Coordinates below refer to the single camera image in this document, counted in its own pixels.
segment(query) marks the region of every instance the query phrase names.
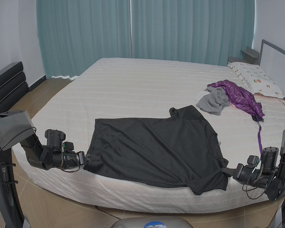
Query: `white label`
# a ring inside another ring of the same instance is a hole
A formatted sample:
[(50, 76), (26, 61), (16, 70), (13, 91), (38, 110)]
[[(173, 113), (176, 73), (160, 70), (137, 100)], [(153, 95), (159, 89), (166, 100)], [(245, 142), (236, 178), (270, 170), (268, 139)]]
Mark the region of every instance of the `white label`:
[(82, 165), (84, 163), (84, 160), (82, 159), (82, 153), (79, 153), (79, 159), (80, 159), (80, 164)]

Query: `white wall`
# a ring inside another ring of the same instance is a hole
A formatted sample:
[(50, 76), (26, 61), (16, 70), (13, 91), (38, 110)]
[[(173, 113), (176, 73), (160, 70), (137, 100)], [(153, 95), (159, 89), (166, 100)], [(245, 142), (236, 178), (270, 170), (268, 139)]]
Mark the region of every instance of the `white wall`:
[(0, 0), (0, 70), (22, 61), (29, 86), (45, 75), (37, 36), (36, 0)]
[(285, 50), (285, 0), (255, 0), (252, 48), (260, 51), (262, 39)]

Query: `teal curtain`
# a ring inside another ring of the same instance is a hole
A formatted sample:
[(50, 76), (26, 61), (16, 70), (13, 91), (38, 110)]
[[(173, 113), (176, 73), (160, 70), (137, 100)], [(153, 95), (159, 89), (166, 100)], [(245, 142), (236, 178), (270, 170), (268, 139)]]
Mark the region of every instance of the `teal curtain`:
[(80, 75), (103, 57), (132, 57), (130, 0), (37, 0), (46, 77)]
[(132, 0), (134, 58), (226, 66), (253, 30), (254, 0)]

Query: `pillow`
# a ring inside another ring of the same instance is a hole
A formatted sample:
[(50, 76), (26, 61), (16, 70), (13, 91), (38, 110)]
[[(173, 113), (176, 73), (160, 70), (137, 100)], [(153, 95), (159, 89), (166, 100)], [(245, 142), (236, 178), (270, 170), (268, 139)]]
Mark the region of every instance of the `pillow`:
[(282, 89), (266, 75), (259, 65), (233, 62), (228, 66), (239, 76), (252, 94), (259, 93), (280, 99), (285, 97)]

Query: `mattress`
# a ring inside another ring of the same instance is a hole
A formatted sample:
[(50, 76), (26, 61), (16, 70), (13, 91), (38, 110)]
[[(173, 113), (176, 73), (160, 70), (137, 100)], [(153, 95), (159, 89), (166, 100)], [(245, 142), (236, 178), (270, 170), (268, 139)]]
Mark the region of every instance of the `mattress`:
[[(178, 61), (103, 58), (57, 93), (33, 118), (37, 135), (46, 144), (44, 131), (58, 129), (75, 151), (87, 151), (97, 118), (168, 118), (169, 109), (195, 106), (195, 97), (207, 84), (228, 79), (243, 83), (229, 67)], [(261, 95), (265, 114), (262, 145), (281, 146), (285, 129), (285, 101)], [(228, 167), (247, 162), (249, 155), (260, 155), (259, 126), (249, 114), (225, 107), (221, 116), (200, 111), (218, 134)], [(80, 169), (64, 173), (30, 166), (18, 144), (13, 147), (19, 164), (37, 185), (78, 202), (141, 212), (209, 213), (267, 200), (263, 195), (250, 200), (242, 185), (229, 178), (227, 190), (212, 190), (195, 196), (189, 187), (159, 188), (146, 184), (103, 177)], [(256, 189), (256, 197), (263, 190)]]

